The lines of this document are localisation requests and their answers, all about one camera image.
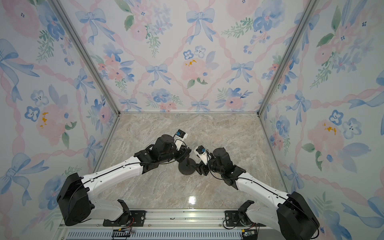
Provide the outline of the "black round microphone stand base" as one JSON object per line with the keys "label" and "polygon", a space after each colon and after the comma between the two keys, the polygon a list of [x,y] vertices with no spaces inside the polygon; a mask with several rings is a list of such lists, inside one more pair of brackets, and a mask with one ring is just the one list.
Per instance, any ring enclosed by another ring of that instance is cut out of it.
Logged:
{"label": "black round microphone stand base", "polygon": [[184,165],[183,163],[179,163],[178,169],[179,169],[179,172],[185,176],[190,176],[196,171],[192,166]]}

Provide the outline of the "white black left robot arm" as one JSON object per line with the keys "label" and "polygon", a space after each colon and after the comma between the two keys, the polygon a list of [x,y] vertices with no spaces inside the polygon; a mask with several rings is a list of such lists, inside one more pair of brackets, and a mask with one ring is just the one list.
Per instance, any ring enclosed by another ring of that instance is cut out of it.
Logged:
{"label": "white black left robot arm", "polygon": [[69,175],[57,196],[65,225],[74,226],[88,220],[104,220],[103,225],[106,227],[131,225],[134,217],[123,200],[98,200],[97,196],[161,164],[187,160],[192,151],[185,143],[187,137],[188,134],[181,130],[174,136],[162,135],[155,144],[117,165],[84,176],[77,173]]}

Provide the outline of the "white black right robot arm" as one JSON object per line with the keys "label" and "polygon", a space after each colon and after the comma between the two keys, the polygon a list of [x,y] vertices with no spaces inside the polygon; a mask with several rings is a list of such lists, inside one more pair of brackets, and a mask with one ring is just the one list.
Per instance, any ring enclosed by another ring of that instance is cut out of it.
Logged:
{"label": "white black right robot arm", "polygon": [[233,164],[225,148],[209,152],[203,146],[194,150],[200,158],[196,171],[200,175],[219,174],[219,180],[238,191],[253,196],[253,201],[239,208],[239,216],[248,223],[257,223],[279,231],[286,240],[314,240],[320,235],[320,223],[304,197],[274,189],[257,180],[243,168]]}

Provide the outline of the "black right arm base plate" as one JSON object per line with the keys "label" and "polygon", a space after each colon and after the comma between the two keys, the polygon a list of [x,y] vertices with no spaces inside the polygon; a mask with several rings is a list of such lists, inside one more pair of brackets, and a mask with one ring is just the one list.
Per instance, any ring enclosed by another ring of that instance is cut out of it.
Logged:
{"label": "black right arm base plate", "polygon": [[245,227],[248,229],[253,227],[265,227],[263,224],[252,222],[246,215],[246,210],[254,203],[254,201],[248,200],[243,203],[237,210],[224,211],[224,228],[231,230],[236,227]]}

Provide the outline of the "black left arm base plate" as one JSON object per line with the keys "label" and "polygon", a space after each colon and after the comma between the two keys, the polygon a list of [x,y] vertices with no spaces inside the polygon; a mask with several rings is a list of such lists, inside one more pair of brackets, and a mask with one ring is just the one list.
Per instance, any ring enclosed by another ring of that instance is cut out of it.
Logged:
{"label": "black left arm base plate", "polygon": [[145,210],[130,210],[124,200],[117,200],[122,207],[122,214],[114,221],[104,219],[104,227],[143,227],[146,219]]}

